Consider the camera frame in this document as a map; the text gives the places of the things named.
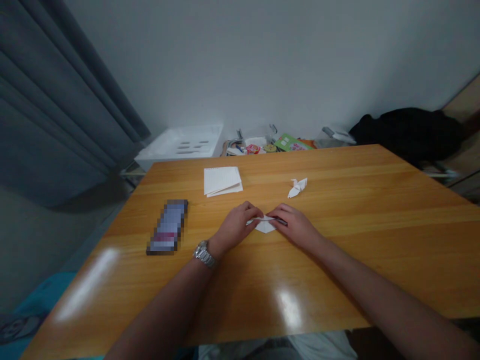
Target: white plastic tray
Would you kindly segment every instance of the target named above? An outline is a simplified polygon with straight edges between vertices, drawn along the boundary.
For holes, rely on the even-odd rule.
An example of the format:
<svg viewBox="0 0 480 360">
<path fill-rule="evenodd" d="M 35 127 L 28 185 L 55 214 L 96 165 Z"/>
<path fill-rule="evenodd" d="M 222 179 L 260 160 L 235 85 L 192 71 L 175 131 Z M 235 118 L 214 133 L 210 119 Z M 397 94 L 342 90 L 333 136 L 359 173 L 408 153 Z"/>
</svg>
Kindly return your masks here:
<svg viewBox="0 0 480 360">
<path fill-rule="evenodd" d="M 219 124 L 168 128 L 140 151 L 135 161 L 147 172 L 157 162 L 218 157 L 225 141 L 223 127 Z"/>
</svg>

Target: blue fabric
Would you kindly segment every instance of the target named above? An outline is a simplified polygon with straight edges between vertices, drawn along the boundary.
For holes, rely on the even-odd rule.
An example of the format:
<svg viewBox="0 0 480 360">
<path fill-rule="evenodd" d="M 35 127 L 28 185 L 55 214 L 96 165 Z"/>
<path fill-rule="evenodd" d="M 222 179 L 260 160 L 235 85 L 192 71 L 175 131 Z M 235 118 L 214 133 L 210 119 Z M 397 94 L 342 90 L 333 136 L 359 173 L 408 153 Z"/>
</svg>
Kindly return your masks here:
<svg viewBox="0 0 480 360">
<path fill-rule="evenodd" d="M 20 306 L 14 314 L 36 315 L 50 312 L 60 299 L 64 291 L 74 279 L 76 272 L 60 272 L 50 276 L 42 282 Z M 17 341 L 0 345 L 0 359 L 17 360 L 29 345 L 31 337 L 25 337 Z"/>
<path fill-rule="evenodd" d="M 150 133 L 62 1 L 2 1 L 0 33 L 0 184 L 60 205 Z"/>
</svg>

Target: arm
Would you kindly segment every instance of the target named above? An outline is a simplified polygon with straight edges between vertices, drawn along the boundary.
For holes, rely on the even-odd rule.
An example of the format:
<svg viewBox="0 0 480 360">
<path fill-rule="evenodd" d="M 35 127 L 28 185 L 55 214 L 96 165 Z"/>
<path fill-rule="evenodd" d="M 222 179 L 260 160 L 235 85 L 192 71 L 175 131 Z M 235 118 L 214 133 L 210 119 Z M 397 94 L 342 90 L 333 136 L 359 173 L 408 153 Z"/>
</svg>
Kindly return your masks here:
<svg viewBox="0 0 480 360">
<path fill-rule="evenodd" d="M 248 201 L 227 215 L 207 250 L 217 261 L 258 225 L 262 212 Z M 213 271 L 192 258 L 138 315 L 105 356 L 110 359 L 172 359 L 185 337 Z"/>
<path fill-rule="evenodd" d="M 293 243 L 319 259 L 408 359 L 478 359 L 480 345 L 415 297 L 323 237 L 300 211 L 280 204 L 267 216 Z"/>
</svg>

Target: wristwatch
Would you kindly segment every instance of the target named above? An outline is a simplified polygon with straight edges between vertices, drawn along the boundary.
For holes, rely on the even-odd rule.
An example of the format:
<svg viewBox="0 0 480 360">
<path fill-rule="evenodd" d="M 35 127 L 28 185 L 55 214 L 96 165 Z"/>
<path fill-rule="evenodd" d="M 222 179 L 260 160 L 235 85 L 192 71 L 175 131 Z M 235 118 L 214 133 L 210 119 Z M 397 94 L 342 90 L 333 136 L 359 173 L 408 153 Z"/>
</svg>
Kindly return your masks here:
<svg viewBox="0 0 480 360">
<path fill-rule="evenodd" d="M 193 257 L 199 259 L 210 269 L 213 269 L 217 265 L 217 260 L 215 260 L 214 257 L 208 252 L 208 243 L 209 242 L 207 240 L 200 241 L 195 251 L 193 252 Z"/>
</svg>

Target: finger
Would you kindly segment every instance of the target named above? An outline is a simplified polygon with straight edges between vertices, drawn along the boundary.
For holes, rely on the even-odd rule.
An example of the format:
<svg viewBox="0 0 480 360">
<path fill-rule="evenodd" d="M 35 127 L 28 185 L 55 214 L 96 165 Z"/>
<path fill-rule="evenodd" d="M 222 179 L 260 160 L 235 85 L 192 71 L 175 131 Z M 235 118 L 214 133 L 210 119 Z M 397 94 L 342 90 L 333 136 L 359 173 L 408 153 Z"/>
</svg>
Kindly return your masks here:
<svg viewBox="0 0 480 360">
<path fill-rule="evenodd" d="M 251 209 L 248 209 L 247 211 L 245 211 L 245 217 L 247 220 L 251 218 L 256 218 L 256 217 L 263 218 L 264 213 L 258 207 L 252 207 Z"/>
<path fill-rule="evenodd" d="M 250 234 L 257 227 L 258 224 L 260 224 L 260 220 L 253 220 L 252 223 L 245 226 L 245 236 Z"/>
<path fill-rule="evenodd" d="M 247 210 L 247 209 L 251 209 L 251 208 L 254 208 L 255 206 L 253 206 L 250 201 L 245 201 L 243 204 L 239 205 L 238 208 L 240 210 Z"/>
<path fill-rule="evenodd" d="M 294 207 L 291 207 L 290 205 L 287 205 L 286 203 L 281 203 L 276 207 L 276 209 L 286 211 L 287 213 L 293 213 L 295 211 Z"/>
<path fill-rule="evenodd" d="M 292 214 L 283 210 L 273 210 L 270 211 L 267 216 L 274 218 L 274 217 L 279 217 L 282 220 L 285 220 L 287 223 L 292 219 Z"/>
<path fill-rule="evenodd" d="M 289 236 L 290 229 L 287 226 L 279 223 L 277 220 L 270 220 L 269 223 L 282 234 Z"/>
</svg>

